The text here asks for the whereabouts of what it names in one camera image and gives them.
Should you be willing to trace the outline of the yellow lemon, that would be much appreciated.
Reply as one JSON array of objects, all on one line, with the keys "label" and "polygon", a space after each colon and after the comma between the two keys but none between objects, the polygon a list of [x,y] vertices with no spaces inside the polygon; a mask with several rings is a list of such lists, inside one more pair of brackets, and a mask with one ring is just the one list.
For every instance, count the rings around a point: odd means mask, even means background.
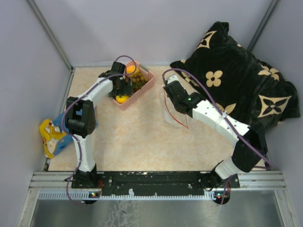
[{"label": "yellow lemon", "polygon": [[123,104],[124,102],[126,102],[129,99],[129,96],[125,95],[125,96],[116,96],[115,100],[119,103],[119,104]]}]

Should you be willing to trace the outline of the clear zip top bag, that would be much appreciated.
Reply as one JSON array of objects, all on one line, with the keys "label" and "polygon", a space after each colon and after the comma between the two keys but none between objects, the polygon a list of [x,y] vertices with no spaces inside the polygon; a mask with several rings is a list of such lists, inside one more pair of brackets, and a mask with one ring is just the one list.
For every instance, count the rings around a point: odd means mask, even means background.
[{"label": "clear zip top bag", "polygon": [[188,117],[176,111],[163,87],[159,91],[159,101],[164,122],[174,127],[189,129]]}]

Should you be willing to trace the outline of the pink plastic basket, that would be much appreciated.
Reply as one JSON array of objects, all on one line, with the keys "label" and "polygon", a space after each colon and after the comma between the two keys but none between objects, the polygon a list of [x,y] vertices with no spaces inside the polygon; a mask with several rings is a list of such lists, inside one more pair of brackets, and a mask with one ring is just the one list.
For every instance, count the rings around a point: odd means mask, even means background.
[{"label": "pink plastic basket", "polygon": [[126,67],[129,65],[135,65],[138,66],[141,74],[146,76],[149,81],[138,91],[132,92],[132,95],[129,96],[129,99],[124,102],[123,104],[119,104],[116,100],[115,97],[110,97],[113,102],[121,109],[121,110],[126,110],[128,107],[130,107],[135,101],[137,101],[143,94],[145,94],[148,90],[150,90],[154,84],[155,84],[155,74],[152,73],[149,69],[147,69],[145,66],[140,64],[137,61],[130,61],[126,64]]}]

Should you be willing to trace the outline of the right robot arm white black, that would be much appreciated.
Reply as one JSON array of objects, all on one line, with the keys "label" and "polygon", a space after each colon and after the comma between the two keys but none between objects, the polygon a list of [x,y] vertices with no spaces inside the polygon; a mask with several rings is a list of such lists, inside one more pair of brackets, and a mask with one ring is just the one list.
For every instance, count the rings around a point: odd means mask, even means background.
[{"label": "right robot arm white black", "polygon": [[228,178],[249,173],[260,160],[266,159],[267,145],[261,126],[249,126],[233,119],[202,94],[189,94],[178,79],[166,80],[163,88],[178,113],[210,126],[234,147],[232,155],[219,162],[203,178],[203,186],[210,189],[223,187]]}]

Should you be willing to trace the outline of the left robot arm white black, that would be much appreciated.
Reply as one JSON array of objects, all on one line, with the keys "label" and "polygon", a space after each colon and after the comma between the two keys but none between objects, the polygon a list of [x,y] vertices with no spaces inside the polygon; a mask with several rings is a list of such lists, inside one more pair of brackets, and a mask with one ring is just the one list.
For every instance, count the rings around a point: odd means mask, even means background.
[{"label": "left robot arm white black", "polygon": [[69,97],[66,101],[66,111],[62,118],[62,128],[67,129],[76,148],[78,164],[73,175],[68,179],[71,187],[96,188],[100,180],[97,165],[93,156],[92,133],[96,128],[95,107],[99,101],[114,91],[121,80],[125,81],[126,66],[113,62],[110,70],[101,73],[96,82],[77,97]]}]

